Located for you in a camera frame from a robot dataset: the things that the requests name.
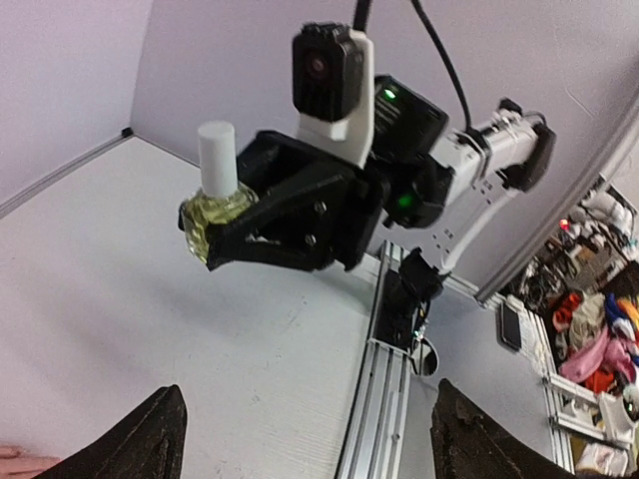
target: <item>green liquid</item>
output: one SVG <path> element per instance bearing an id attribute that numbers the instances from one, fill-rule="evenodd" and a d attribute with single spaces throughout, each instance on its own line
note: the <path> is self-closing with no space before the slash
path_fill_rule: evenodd
<path id="1" fill-rule="evenodd" d="M 207 227 L 231 222 L 258 200 L 258 195 L 242 184 L 235 193 L 221 199 L 207 197 L 202 189 L 199 189 L 190 200 L 184 202 L 182 212 L 187 245 L 191 253 L 206 264 L 209 256 Z"/>

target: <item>pink cloth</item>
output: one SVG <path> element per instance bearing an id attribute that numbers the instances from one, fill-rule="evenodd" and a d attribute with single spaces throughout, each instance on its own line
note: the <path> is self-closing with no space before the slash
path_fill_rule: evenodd
<path id="1" fill-rule="evenodd" d="M 581 383 L 603 365 L 611 371 L 622 372 L 634 383 L 637 371 L 628 354 L 631 344 L 626 339 L 610 337 L 608 326 L 604 325 L 593 342 L 575 352 L 561 365 L 559 373 L 566 379 Z"/>

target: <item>black camera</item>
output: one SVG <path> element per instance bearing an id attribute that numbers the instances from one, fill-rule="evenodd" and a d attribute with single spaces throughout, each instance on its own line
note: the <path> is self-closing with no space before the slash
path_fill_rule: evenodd
<path id="1" fill-rule="evenodd" d="M 293 40 L 293 103 L 325 122 L 346 118 L 359 103 L 363 51 L 349 27 L 306 24 Z"/>

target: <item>screw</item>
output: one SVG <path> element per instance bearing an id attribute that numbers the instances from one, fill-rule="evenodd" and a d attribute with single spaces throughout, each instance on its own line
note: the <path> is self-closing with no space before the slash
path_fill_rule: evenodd
<path id="1" fill-rule="evenodd" d="M 317 214 L 323 215 L 324 213 L 326 213 L 326 203 L 317 202 L 313 205 L 313 209 L 316 211 Z"/>

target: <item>smartphone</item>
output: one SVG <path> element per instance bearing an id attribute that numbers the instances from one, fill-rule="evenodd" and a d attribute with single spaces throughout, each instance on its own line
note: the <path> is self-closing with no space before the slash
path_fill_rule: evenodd
<path id="1" fill-rule="evenodd" d="M 521 349 L 521 329 L 519 327 L 519 313 L 509 306 L 506 301 L 501 304 L 499 313 L 499 337 L 507 347 L 514 351 Z"/>

